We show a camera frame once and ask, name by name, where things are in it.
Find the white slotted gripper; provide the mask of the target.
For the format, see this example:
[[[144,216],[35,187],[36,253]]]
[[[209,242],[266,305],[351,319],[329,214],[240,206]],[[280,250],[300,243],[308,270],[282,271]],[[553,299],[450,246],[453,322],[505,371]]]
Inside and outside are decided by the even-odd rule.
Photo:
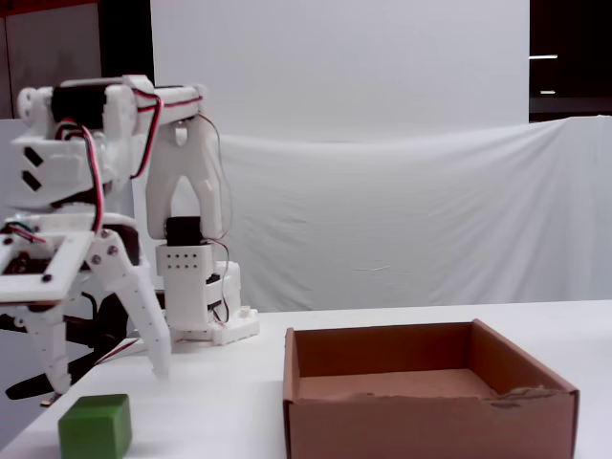
[[[89,268],[115,294],[147,349],[153,373],[167,380],[170,331],[156,297],[134,221],[105,209],[128,183],[142,139],[69,132],[57,139],[24,135],[12,143],[18,178],[3,224],[6,268]]]

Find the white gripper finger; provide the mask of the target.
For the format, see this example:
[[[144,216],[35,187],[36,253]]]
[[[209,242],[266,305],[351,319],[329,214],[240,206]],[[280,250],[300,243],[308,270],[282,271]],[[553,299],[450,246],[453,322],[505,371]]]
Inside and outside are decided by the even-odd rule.
[[[45,312],[33,312],[27,309],[23,322],[54,392],[66,393],[71,386],[71,376],[62,310],[52,308]]]

